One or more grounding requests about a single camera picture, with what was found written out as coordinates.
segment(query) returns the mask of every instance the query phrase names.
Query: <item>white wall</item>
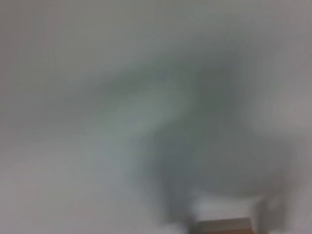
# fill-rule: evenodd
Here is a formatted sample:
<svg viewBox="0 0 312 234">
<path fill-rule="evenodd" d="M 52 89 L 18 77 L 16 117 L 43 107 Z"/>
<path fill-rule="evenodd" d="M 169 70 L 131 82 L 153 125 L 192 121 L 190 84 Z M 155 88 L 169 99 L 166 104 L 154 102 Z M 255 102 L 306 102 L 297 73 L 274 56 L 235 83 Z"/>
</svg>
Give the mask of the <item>white wall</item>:
<svg viewBox="0 0 312 234">
<path fill-rule="evenodd" d="M 138 142 L 183 109 L 181 94 L 171 83 L 116 94 L 82 84 L 110 79 L 233 19 L 255 38 L 277 35 L 285 45 L 265 52 L 257 67 L 260 92 L 248 121 L 294 134 L 305 180 L 293 201 L 292 233 L 311 229 L 310 2 L 4 0 L 0 9 L 1 233 L 165 232 L 139 187 Z M 227 212 L 211 204 L 211 218 L 248 212 L 245 203 Z"/>
</svg>

